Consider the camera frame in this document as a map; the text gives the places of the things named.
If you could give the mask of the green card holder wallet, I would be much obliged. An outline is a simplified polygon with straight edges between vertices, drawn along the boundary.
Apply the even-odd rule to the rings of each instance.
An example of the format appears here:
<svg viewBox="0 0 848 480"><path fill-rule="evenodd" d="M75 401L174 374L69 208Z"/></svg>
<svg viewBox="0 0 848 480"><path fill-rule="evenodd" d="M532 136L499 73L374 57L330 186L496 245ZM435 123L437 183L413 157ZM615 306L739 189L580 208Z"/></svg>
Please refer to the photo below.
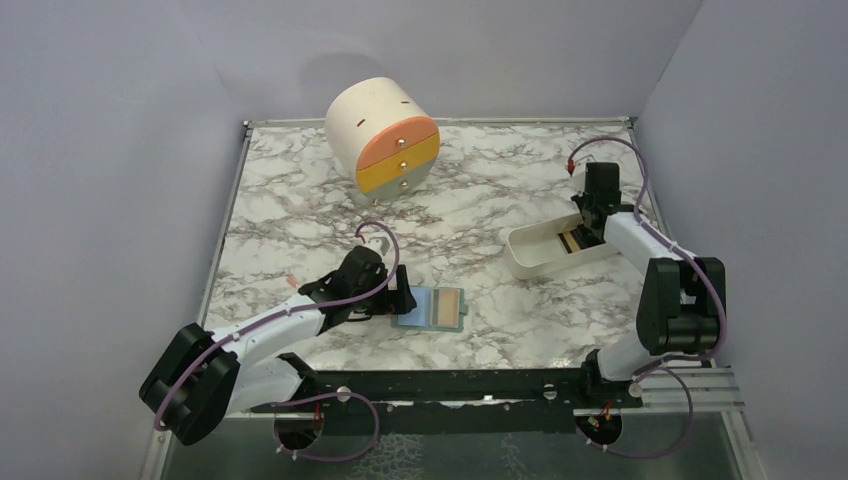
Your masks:
<svg viewBox="0 0 848 480"><path fill-rule="evenodd" d="M468 314L468 305L465 300L465 292L460 288L452 287L423 287L413 286L414 296L417 301L417 308L409 314L393 315L391 325L397 329L411 330L432 330L444 332L461 332L464 329L463 322ZM436 325L436 308L438 302L436 300L440 289L458 289L461 291L461 307L460 307L460 322L458 328L444 328Z"/></svg>

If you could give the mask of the white plastic tray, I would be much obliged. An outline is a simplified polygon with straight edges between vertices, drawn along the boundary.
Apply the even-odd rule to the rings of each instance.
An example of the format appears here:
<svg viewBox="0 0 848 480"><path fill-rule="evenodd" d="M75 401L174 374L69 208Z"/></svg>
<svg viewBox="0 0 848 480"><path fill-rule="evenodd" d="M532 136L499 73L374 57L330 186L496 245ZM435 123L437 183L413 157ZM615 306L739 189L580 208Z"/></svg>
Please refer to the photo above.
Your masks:
<svg viewBox="0 0 848 480"><path fill-rule="evenodd" d="M581 246L579 252L568 254L558 237L561 232L582 226L579 213L511 230L504 247L505 264L517 279L527 280L563 269L575 268L600 261L617 253L608 244Z"/></svg>

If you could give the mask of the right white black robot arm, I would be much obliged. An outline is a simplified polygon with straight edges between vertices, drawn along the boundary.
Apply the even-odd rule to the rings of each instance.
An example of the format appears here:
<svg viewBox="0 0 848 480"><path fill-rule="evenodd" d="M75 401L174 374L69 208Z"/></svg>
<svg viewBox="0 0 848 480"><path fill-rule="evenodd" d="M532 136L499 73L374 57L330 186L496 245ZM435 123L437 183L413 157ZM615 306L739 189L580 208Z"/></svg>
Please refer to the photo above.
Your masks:
<svg viewBox="0 0 848 480"><path fill-rule="evenodd" d="M572 200L581 223L561 238L571 253L611 247L644 276L635 329L596 353L597 368L577 380L579 398L600 407L617 392L616 381L636 379L667 360L702 357L726 332L725 269L675 245L622 200L616 163L580 167Z"/></svg>

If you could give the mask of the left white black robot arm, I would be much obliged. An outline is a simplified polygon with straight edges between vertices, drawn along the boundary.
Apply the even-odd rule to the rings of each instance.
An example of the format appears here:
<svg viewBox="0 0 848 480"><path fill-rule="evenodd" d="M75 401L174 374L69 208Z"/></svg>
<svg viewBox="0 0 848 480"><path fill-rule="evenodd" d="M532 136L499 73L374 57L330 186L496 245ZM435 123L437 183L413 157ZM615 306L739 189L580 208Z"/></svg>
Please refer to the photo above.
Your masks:
<svg viewBox="0 0 848 480"><path fill-rule="evenodd" d="M346 322L416 306L405 265L386 266L377 252L357 246L337 269L268 312L218 330L182 327L142 382L139 398L153 412L155 429L184 445L254 406L282 402L302 410L315 386L310 367L289 346Z"/></svg>

